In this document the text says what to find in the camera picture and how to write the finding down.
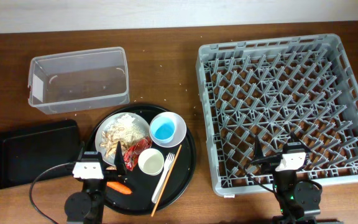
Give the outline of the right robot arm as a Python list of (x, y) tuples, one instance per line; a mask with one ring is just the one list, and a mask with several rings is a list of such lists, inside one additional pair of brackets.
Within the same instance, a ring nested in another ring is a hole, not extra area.
[(319, 203), (323, 192), (322, 185), (309, 180), (299, 179), (296, 172), (306, 166), (311, 149), (295, 133), (284, 144), (282, 151), (265, 156), (258, 137), (255, 137), (252, 165), (259, 165), (261, 173), (273, 177), (270, 190), (277, 199), (281, 215), (272, 218), (273, 223), (312, 223), (321, 213)]

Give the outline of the cream cup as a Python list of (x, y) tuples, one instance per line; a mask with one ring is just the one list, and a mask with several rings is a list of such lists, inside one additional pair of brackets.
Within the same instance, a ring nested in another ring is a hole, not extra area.
[(145, 149), (141, 152), (138, 165), (139, 169), (147, 175), (158, 175), (163, 170), (163, 154), (154, 148)]

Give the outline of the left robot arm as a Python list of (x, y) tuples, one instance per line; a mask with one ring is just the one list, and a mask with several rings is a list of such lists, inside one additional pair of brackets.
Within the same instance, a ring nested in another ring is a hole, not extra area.
[(107, 183), (125, 175), (127, 169), (121, 145), (117, 145), (114, 158), (115, 170), (103, 168), (103, 156), (97, 151), (82, 149), (73, 165), (73, 177), (83, 183), (82, 190), (73, 193), (65, 202), (68, 223), (101, 223)]

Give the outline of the blue cup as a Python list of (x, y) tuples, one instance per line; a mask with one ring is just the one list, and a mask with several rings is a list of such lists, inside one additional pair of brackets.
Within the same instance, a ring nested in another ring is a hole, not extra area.
[(172, 119), (161, 116), (155, 118), (150, 125), (151, 135), (160, 143), (168, 143), (173, 139), (176, 127)]

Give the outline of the wooden chopstick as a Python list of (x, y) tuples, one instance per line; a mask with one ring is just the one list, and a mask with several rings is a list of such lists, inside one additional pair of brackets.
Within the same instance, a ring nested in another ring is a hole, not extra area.
[(159, 193), (159, 195), (158, 195), (158, 199), (157, 199), (157, 201), (156, 201), (156, 203), (155, 203), (155, 206), (154, 206), (154, 209), (152, 210), (152, 213), (151, 213), (151, 215), (150, 215), (151, 217), (153, 217), (154, 214), (155, 214), (155, 212), (157, 211), (158, 205), (159, 205), (159, 203), (160, 203), (160, 201), (161, 201), (163, 192), (164, 192), (164, 190), (165, 190), (165, 188), (166, 188), (167, 182), (168, 182), (168, 180), (169, 180), (170, 174), (172, 173), (173, 167), (174, 167), (174, 165), (175, 165), (175, 163), (176, 163), (176, 161), (177, 161), (177, 158), (178, 158), (178, 155), (179, 155), (179, 153), (180, 153), (180, 151), (181, 151), (181, 148), (182, 148), (182, 145), (179, 146), (179, 148), (178, 148), (178, 150), (177, 150), (177, 153), (176, 153), (174, 156), (170, 156), (170, 158), (169, 158), (169, 160), (168, 160), (168, 161), (170, 162), (169, 170), (168, 170), (168, 172), (167, 172), (167, 174), (166, 174), (166, 177), (165, 177), (165, 179), (164, 179), (163, 185), (162, 185), (161, 188), (160, 188), (160, 193)]

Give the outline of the peanut shells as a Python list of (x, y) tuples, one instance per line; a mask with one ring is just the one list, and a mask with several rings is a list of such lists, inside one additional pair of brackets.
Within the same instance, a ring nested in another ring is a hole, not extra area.
[(121, 144), (121, 150), (122, 152), (127, 151), (127, 144), (123, 139), (114, 138), (111, 131), (103, 131), (101, 133), (102, 136), (102, 142), (100, 143), (100, 147), (105, 148), (106, 152), (104, 154), (105, 157), (109, 157), (112, 154), (116, 154), (116, 149), (118, 143)]

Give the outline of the white tissue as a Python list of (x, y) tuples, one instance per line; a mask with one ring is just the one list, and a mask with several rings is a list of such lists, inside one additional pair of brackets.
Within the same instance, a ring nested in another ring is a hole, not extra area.
[(129, 113), (122, 115), (117, 119), (117, 122), (121, 125), (130, 126), (134, 122), (135, 118)]

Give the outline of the rice pile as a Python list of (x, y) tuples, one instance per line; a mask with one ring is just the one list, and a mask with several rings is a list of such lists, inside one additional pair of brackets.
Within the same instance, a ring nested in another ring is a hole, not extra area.
[(113, 123), (107, 130), (112, 132), (114, 138), (123, 139), (128, 146), (132, 146), (137, 141), (146, 137), (145, 132), (138, 125), (132, 123), (130, 126)]

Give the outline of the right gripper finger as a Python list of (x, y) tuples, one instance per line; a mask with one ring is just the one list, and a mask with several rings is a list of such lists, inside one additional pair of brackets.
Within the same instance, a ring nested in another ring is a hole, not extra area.
[(262, 152), (262, 146), (260, 144), (260, 140), (258, 135), (255, 136), (255, 143), (254, 143), (254, 157), (252, 162), (256, 164), (260, 164), (261, 160), (264, 159), (264, 154)]
[(305, 152), (311, 152), (311, 149), (306, 144), (304, 144), (304, 142), (302, 142), (294, 132), (290, 133), (290, 139), (291, 143), (297, 143), (297, 145), (303, 148)]

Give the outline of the grey plate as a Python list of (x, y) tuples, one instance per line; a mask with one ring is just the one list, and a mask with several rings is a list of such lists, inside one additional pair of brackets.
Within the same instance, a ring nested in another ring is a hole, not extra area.
[(96, 130), (94, 146), (103, 161), (114, 166), (117, 143), (122, 154), (141, 139), (150, 138), (149, 124), (144, 118), (129, 112), (117, 113), (105, 119)]

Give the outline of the white plastic fork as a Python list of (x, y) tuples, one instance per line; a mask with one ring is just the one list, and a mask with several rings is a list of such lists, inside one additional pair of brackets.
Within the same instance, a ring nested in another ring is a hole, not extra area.
[(168, 171), (170, 170), (170, 168), (172, 166), (174, 158), (175, 158), (175, 155), (173, 153), (169, 153), (166, 157), (166, 160), (163, 165), (162, 175), (161, 175), (160, 180), (159, 180), (159, 182), (154, 190), (154, 193), (152, 195), (152, 203), (157, 203), (157, 199), (160, 195), (160, 191), (162, 189), (163, 183), (165, 182), (165, 178), (168, 174)]

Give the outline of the red snack wrapper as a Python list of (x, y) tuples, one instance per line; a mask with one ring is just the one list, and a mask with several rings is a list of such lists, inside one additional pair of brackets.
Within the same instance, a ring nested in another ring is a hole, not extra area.
[(133, 171), (135, 166), (138, 163), (140, 154), (145, 150), (150, 148), (152, 145), (152, 140), (150, 137), (145, 137), (132, 145), (124, 154), (124, 162), (126, 169)]

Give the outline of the pink bowl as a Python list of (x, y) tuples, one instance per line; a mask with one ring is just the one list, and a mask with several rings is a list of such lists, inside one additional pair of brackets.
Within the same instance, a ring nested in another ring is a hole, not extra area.
[(184, 119), (180, 115), (178, 115), (176, 113), (173, 113), (173, 112), (160, 113), (157, 116), (155, 116), (154, 119), (158, 118), (158, 117), (161, 117), (161, 116), (165, 116), (165, 117), (168, 117), (168, 118), (172, 119), (172, 121), (175, 124), (176, 130), (175, 130), (175, 133), (173, 135), (173, 139), (170, 142), (168, 142), (168, 143), (160, 143), (151, 135), (150, 127), (149, 127), (150, 137), (152, 138), (153, 142), (156, 143), (158, 146), (161, 146), (161, 147), (174, 147), (174, 146), (179, 145), (182, 142), (182, 140), (184, 140), (184, 138), (186, 136), (187, 127), (186, 127), (186, 123), (185, 123)]

